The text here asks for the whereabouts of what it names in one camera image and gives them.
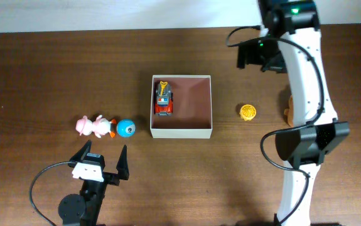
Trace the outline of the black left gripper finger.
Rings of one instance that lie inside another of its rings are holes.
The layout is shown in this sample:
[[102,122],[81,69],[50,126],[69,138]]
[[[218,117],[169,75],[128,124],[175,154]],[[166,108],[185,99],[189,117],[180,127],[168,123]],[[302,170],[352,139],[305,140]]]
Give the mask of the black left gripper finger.
[[117,175],[120,180],[129,179],[129,167],[127,162],[127,146],[124,145],[116,166]]
[[84,144],[84,146],[70,158],[70,161],[71,162],[82,162],[84,160],[84,158],[86,157],[86,155],[90,152],[91,145],[92,145],[92,141],[88,140]]

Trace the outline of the yellow round toy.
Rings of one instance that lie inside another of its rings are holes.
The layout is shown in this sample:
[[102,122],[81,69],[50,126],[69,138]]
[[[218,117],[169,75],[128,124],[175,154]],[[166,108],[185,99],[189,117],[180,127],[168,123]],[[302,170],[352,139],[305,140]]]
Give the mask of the yellow round toy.
[[245,104],[240,108],[240,118],[245,121],[251,121],[257,114],[256,108],[253,105]]

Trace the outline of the brown plush toy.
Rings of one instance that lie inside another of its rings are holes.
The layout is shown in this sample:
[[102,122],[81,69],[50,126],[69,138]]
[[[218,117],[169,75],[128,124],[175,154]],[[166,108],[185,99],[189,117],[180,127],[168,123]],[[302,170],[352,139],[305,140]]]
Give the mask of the brown plush toy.
[[294,105],[293,96],[291,95],[288,100],[288,108],[284,110],[284,115],[287,117],[287,123],[290,127],[294,127],[293,116],[294,116]]

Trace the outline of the red grey toy fire truck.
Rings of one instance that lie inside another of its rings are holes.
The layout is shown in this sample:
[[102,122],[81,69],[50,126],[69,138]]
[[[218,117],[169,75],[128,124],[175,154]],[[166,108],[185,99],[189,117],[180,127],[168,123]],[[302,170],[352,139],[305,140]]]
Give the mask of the red grey toy fire truck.
[[173,113],[173,93],[168,82],[160,81],[155,90],[154,114],[171,116]]

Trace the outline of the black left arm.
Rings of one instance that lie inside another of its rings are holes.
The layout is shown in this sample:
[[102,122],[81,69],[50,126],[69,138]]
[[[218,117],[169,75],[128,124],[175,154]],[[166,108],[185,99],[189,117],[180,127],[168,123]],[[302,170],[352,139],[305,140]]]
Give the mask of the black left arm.
[[78,194],[65,196],[59,206],[58,214],[64,225],[96,225],[105,197],[107,186],[118,186],[120,181],[129,179],[127,146],[123,146],[117,162],[117,173],[105,172],[103,155],[90,152],[92,141],[70,158],[72,176],[83,181]]

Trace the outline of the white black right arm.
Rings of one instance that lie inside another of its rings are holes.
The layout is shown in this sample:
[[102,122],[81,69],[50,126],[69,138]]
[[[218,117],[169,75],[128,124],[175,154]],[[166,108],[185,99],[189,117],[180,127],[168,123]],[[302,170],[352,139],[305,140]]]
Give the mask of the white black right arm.
[[259,0],[260,36],[236,43],[237,68],[259,65],[261,70],[285,73],[291,89],[288,110],[291,127],[265,134],[275,137],[284,172],[280,206],[274,225],[310,225],[315,178],[331,153],[350,133],[338,120],[328,92],[321,57],[321,29],[314,1]]

